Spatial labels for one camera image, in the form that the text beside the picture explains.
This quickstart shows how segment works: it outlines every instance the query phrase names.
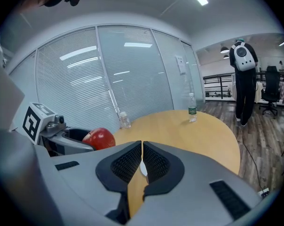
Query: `cable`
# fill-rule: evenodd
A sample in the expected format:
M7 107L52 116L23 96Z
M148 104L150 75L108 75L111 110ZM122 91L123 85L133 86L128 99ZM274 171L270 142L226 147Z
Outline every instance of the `cable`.
M254 162L254 164L255 164L256 171L257 171L257 178L258 178L259 187L261 188L261 190L262 190L262 192L263 192L263 188L262 188L262 186L261 186L261 184L260 184L259 172L258 172L257 164L255 163L255 160L254 160L254 158L252 157L252 155L251 155L249 149L247 149L247 147L246 147L246 145L245 145L245 142L244 142L244 131L243 131L242 127L241 127L241 137L242 137L242 143L244 144L246 150L248 151L249 155L251 156L251 158L252 158L252 160L253 160L253 162Z
M255 91L257 91L258 88L259 88L259 86L258 86L258 84L257 84L257 78L256 78L256 77L255 77L255 79L256 79L256 81L255 81L255 83L256 83L256 90L255 90Z

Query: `office chair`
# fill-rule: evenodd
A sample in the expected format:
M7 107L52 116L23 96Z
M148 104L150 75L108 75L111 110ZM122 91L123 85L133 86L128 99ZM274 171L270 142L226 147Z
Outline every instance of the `office chair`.
M265 91L262 93L261 98L268 101L268 105L259 106L259 110L261 108L265 108L265 110L262 112L262 115L264 115L266 111L271 111L275 118L278 115L278 110L275 108L273 103L279 101L280 99L280 73L277 71L276 66L267 67L267 70L265 72L265 79L266 87Z

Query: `bottle cap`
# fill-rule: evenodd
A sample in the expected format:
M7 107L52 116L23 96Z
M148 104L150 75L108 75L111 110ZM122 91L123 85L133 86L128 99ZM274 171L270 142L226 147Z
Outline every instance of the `bottle cap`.
M127 117L127 114L126 114L125 111L123 111L123 112L120 112L120 116L121 116L121 117Z

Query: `wooden floor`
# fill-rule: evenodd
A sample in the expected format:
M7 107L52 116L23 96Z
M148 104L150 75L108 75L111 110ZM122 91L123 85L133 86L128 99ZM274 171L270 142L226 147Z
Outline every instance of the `wooden floor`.
M257 192L259 187L255 165L247 152L245 145L251 152L259 171L260 184L270 191L279 188L283 181L284 170L284 108L278 107L278 116L273 119L271 114L262 116L259 105L245 127L235 119L236 103L209 101L200 106L199 110L213 115L223 121L234 133L240 147L239 176L248 182Z

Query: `wooden table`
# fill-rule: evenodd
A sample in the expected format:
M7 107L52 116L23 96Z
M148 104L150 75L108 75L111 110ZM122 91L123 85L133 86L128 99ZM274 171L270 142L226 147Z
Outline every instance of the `wooden table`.
M199 153L219 162L238 174L240 151L232 131L222 121L197 112L197 121L189 122L188 110L173 110L150 114L132 122L131 128L114 134L116 144L129 141L153 141ZM128 203L133 216L143 204L146 177L140 168L128 185Z

